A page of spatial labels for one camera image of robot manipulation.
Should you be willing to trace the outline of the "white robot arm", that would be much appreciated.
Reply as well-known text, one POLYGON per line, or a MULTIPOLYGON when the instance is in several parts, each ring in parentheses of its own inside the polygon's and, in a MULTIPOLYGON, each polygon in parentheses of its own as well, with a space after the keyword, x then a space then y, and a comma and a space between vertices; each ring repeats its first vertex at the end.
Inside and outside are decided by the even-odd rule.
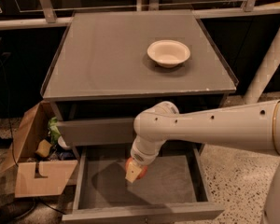
MULTIPOLYGON (((280 63, 280 27, 255 74, 243 105, 181 114, 171 102, 161 102, 134 120, 136 138, 126 163, 126 179, 141 177, 168 140, 206 143, 280 156, 280 100, 260 102, 280 63)), ((260 224, 280 224, 280 163, 264 204, 260 224)))

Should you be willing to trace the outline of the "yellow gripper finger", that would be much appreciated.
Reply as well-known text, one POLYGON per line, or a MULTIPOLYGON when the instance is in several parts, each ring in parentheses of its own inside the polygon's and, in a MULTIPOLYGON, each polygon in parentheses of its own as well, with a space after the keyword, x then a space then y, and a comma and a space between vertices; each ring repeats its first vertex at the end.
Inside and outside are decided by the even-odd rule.
POLYGON ((142 167, 135 163, 134 161, 129 161, 126 163, 126 176, 125 178, 133 183, 138 176, 142 173, 142 167))

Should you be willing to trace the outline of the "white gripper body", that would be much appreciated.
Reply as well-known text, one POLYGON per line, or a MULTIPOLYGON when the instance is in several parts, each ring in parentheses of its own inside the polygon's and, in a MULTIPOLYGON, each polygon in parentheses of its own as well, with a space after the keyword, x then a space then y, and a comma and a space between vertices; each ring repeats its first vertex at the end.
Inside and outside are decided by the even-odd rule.
POLYGON ((158 150, 153 143, 134 142, 131 149, 132 158, 143 166, 148 166, 156 159, 158 150))

